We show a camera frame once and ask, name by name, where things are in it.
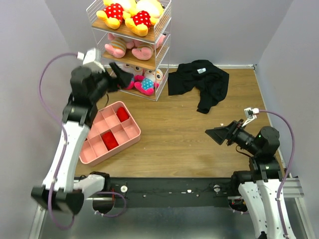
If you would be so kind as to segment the pink frog plush striped shirt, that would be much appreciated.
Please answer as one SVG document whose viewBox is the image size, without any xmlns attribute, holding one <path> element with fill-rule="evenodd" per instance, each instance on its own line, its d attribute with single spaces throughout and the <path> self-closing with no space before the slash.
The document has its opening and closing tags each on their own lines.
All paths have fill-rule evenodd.
<svg viewBox="0 0 319 239">
<path fill-rule="evenodd" d="M 104 48 L 106 52 L 117 59 L 124 57 L 127 49 L 132 49 L 135 45 L 133 39 L 120 35 L 107 33 L 107 38 L 109 43 L 106 43 Z"/>
</svg>

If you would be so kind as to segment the orange plush red dotted dress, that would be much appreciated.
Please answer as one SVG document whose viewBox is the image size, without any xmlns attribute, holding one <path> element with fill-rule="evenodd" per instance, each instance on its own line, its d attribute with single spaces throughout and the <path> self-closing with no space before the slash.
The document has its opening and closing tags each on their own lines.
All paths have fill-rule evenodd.
<svg viewBox="0 0 319 239">
<path fill-rule="evenodd" d="M 136 6 L 130 9 L 130 17 L 125 19 L 125 25 L 132 33 L 144 37 L 163 12 L 164 7 L 158 0 L 139 0 Z"/>
</svg>

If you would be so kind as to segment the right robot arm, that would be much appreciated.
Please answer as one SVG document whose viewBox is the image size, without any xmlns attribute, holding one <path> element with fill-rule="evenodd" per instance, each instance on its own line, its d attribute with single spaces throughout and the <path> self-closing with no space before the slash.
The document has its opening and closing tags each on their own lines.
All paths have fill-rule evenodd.
<svg viewBox="0 0 319 239">
<path fill-rule="evenodd" d="M 205 133 L 216 143 L 236 144 L 250 153 L 249 170 L 235 171 L 230 191 L 240 195 L 251 217 L 258 239 L 294 239 L 283 196 L 284 177 L 275 154 L 279 148 L 279 132 L 264 126 L 256 136 L 245 130 L 243 120 L 227 126 L 207 129 Z"/>
</svg>

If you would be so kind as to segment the yellow plush red dotted dress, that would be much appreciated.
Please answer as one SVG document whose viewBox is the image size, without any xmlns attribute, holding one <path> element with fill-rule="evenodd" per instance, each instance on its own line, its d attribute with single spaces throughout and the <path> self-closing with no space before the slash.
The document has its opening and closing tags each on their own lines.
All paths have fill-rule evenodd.
<svg viewBox="0 0 319 239">
<path fill-rule="evenodd" d="M 104 0 L 105 8 L 96 12 L 98 19 L 109 28 L 118 29 L 122 22 L 131 17 L 130 10 L 136 7 L 135 0 Z"/>
</svg>

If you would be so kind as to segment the white panda plush yellow glasses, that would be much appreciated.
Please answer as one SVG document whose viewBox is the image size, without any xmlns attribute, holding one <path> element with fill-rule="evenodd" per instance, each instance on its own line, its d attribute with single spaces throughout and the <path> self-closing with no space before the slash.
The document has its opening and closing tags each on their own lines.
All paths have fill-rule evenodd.
<svg viewBox="0 0 319 239">
<path fill-rule="evenodd" d="M 151 96 L 158 88 L 163 79 L 163 72 L 161 69 L 155 71 L 145 70 L 144 74 L 135 81 L 134 87 L 142 94 Z"/>
</svg>

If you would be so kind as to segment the white panda plush blue dress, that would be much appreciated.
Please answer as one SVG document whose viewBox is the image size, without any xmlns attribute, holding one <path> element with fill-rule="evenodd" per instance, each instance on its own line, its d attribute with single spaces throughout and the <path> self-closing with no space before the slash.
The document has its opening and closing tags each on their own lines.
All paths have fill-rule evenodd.
<svg viewBox="0 0 319 239">
<path fill-rule="evenodd" d="M 125 72 L 129 72 L 133 74 L 132 80 L 129 86 L 125 88 L 125 90 L 132 89 L 134 87 L 135 82 L 140 82 L 144 79 L 144 69 L 141 67 L 130 65 L 130 64 L 123 64 L 121 68 Z"/>
</svg>

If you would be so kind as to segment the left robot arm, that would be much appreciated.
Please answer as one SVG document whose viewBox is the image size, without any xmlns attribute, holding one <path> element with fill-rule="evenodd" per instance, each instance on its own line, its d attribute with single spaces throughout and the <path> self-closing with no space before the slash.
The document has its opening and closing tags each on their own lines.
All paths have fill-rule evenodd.
<svg viewBox="0 0 319 239">
<path fill-rule="evenodd" d="M 126 88 L 133 78 L 115 62 L 110 66 L 113 76 L 103 67 L 94 71 L 79 66 L 71 72 L 71 94 L 58 120 L 61 136 L 52 165 L 41 186 L 34 186 L 31 191 L 31 197 L 50 214 L 59 211 L 75 216 L 85 199 L 96 193 L 104 197 L 111 191 L 106 173 L 94 172 L 74 183 L 81 149 L 98 112 L 96 103 L 105 94 Z"/>
</svg>

